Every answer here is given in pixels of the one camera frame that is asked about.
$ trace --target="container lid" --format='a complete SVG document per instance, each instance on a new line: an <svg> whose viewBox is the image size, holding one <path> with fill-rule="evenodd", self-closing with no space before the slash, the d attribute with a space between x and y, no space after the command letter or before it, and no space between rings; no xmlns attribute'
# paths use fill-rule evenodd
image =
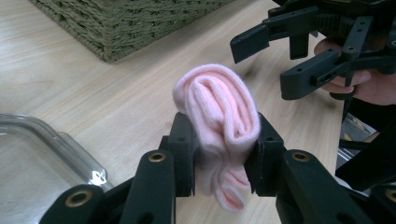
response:
<svg viewBox="0 0 396 224"><path fill-rule="evenodd" d="M38 223L60 194L79 184L112 188L106 170L68 134L39 119L0 114L2 223Z"/></svg>

